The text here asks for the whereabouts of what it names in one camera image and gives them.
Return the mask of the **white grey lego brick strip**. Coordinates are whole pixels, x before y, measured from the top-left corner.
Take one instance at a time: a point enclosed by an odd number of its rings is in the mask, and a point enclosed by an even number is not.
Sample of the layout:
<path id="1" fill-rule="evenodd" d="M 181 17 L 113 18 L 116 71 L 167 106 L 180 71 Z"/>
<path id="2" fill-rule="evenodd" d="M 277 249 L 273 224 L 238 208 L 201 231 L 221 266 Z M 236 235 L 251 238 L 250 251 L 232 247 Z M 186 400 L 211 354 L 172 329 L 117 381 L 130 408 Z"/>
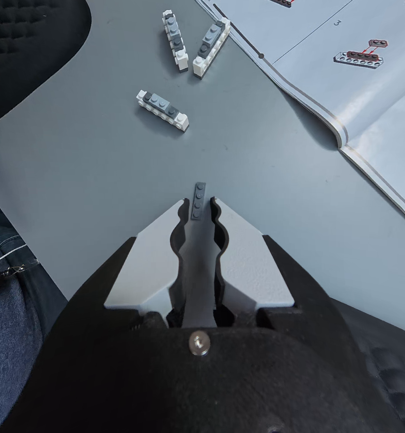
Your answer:
<path id="1" fill-rule="evenodd" d="M 180 73 L 186 72 L 189 69 L 188 54 L 184 46 L 183 38 L 178 27 L 175 14 L 168 9 L 162 13 L 162 23 L 171 47 L 174 61 Z"/>
<path id="2" fill-rule="evenodd" d="M 147 111 L 160 117 L 169 124 L 185 132 L 189 127 L 189 119 L 186 114 L 180 112 L 169 101 L 155 93 L 140 90 L 136 96 L 138 103 Z"/>
<path id="3" fill-rule="evenodd" d="M 212 24 L 202 39 L 197 57 L 193 60 L 193 73 L 200 80 L 205 76 L 231 31 L 231 21 L 223 17 Z"/>

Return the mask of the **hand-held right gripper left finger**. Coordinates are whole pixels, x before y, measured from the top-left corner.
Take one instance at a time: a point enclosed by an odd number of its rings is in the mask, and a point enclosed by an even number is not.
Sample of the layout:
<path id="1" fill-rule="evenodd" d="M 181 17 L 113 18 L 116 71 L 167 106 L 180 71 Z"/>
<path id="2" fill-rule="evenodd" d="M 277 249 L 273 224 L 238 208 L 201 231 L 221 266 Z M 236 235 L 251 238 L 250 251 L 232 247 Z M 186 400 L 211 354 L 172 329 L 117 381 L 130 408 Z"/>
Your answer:
<path id="1" fill-rule="evenodd" d="M 136 236 L 105 308 L 133 309 L 141 316 L 156 312 L 166 326 L 180 326 L 185 294 L 179 250 L 188 219 L 189 200 L 181 199 Z"/>

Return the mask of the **black quilted wrist rest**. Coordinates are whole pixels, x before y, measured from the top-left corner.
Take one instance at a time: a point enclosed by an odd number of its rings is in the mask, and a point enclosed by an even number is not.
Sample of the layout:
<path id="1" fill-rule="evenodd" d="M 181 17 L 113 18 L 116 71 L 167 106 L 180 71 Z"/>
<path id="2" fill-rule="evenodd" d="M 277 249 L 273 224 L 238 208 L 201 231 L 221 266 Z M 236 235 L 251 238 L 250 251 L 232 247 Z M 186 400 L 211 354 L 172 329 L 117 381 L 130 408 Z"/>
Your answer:
<path id="1" fill-rule="evenodd" d="M 0 118 L 75 56 L 91 23 L 84 0 L 0 0 Z"/>
<path id="2" fill-rule="evenodd" d="M 365 357 L 373 385 L 405 432 L 405 330 L 332 299 Z"/>

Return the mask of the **dark grey lego plate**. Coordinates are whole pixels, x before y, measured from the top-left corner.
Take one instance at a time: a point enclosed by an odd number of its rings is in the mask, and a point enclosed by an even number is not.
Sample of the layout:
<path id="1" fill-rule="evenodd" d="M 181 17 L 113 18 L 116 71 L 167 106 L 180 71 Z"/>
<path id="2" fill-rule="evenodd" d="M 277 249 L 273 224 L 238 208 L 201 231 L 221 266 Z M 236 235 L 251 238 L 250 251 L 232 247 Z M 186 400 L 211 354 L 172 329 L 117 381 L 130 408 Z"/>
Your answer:
<path id="1" fill-rule="evenodd" d="M 197 182 L 194 189 L 191 219 L 201 220 L 204 211 L 205 182 Z"/>

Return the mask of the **lego instruction booklet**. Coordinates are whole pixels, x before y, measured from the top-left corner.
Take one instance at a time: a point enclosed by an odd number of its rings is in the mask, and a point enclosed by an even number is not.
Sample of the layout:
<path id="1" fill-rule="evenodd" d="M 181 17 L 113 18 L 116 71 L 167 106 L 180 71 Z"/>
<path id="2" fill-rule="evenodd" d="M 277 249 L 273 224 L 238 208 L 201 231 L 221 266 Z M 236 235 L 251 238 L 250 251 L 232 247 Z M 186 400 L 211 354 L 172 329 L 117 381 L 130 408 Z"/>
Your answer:
<path id="1" fill-rule="evenodd" d="M 197 1 L 405 214 L 405 1 Z"/>

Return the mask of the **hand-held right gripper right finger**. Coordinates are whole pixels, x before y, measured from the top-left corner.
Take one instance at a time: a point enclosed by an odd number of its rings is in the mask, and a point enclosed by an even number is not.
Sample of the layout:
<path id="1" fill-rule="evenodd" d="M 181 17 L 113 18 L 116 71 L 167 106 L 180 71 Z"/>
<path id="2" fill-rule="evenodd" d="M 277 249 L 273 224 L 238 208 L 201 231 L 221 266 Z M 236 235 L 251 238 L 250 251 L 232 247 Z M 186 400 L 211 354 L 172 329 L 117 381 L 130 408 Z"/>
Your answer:
<path id="1" fill-rule="evenodd" d="M 240 314 L 254 316 L 260 308 L 292 307 L 295 303 L 270 253 L 263 234 L 219 198 L 210 199 L 215 262 L 214 319 L 230 327 Z"/>

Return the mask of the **person's blue jeans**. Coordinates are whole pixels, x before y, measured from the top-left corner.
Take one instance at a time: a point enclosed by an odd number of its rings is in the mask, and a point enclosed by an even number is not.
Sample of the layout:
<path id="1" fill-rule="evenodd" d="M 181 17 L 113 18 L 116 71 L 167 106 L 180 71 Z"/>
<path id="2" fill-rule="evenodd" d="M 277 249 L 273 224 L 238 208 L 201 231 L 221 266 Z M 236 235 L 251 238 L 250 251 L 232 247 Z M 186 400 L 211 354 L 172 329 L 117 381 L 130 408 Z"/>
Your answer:
<path id="1" fill-rule="evenodd" d="M 26 263 L 36 258 L 32 251 L 23 246 L 25 242 L 0 209 L 0 256 L 9 253 L 0 260 L 0 271 L 11 266 Z M 25 272 L 4 279 L 4 285 L 14 286 L 31 306 L 35 306 L 38 315 L 59 315 L 67 300 L 41 264 Z"/>

